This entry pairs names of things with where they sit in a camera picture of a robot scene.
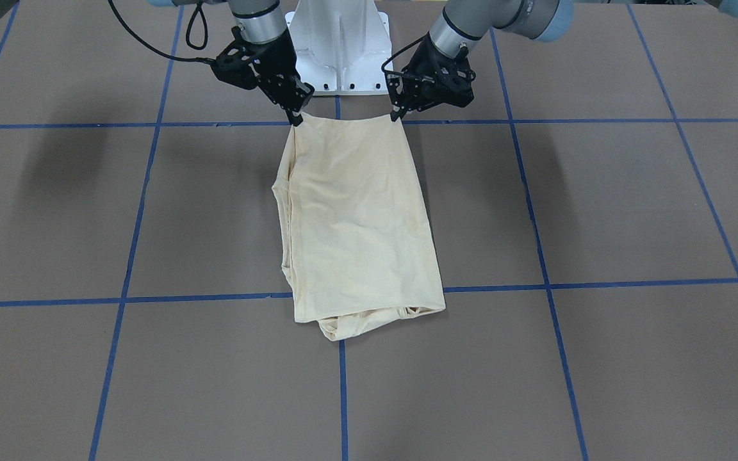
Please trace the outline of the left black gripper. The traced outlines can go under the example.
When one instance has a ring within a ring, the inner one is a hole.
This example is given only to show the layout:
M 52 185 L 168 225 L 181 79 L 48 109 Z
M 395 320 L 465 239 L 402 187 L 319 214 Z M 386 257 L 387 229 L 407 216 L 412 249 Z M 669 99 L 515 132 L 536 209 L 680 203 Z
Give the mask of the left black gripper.
M 441 70 L 440 53 L 429 35 L 423 35 L 387 59 L 391 65 L 395 58 L 416 47 L 410 61 L 399 71 L 387 68 L 387 91 L 392 104 L 390 120 L 402 120 L 408 111 L 425 111 L 453 99 L 446 85 L 446 75 Z

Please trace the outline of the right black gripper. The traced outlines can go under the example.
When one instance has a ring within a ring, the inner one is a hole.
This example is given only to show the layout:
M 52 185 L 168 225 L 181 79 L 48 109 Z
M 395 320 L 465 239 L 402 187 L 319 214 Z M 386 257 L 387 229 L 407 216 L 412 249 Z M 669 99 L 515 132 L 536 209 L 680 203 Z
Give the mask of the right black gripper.
M 296 69 L 297 55 L 289 29 L 265 44 L 255 46 L 255 71 L 259 88 L 276 105 L 287 111 L 292 126 L 304 122 L 302 109 L 309 103 L 315 88 L 302 81 Z

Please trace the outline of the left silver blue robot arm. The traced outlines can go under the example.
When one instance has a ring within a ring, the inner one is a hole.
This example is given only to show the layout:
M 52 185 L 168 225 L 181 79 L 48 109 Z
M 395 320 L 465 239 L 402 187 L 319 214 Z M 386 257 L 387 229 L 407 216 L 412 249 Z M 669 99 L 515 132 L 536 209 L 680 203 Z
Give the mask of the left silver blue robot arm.
M 384 62 L 415 47 L 402 70 L 383 69 L 390 119 L 442 104 L 468 106 L 475 80 L 468 55 L 490 29 L 550 43 L 566 34 L 573 15 L 571 1 L 448 1 L 427 34 Z

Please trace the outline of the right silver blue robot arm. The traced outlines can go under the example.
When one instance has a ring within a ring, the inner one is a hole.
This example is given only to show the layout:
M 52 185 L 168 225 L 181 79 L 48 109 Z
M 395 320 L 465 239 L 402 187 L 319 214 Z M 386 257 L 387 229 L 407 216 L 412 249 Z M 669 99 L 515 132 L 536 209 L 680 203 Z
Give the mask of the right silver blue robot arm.
M 20 1 L 0 1 L 0 20 Z M 227 3 L 235 25 L 233 39 L 214 58 L 176 56 L 157 49 L 140 37 L 120 14 L 115 1 L 106 1 L 115 20 L 139 44 L 162 58 L 175 62 L 208 65 L 217 81 L 243 90 L 258 90 L 281 108 L 290 125 L 304 122 L 302 111 L 315 93 L 313 85 L 302 81 L 297 69 L 297 55 L 284 18 L 281 1 L 147 1 L 158 8 L 194 5 L 194 17 L 201 17 L 208 39 L 205 4 Z

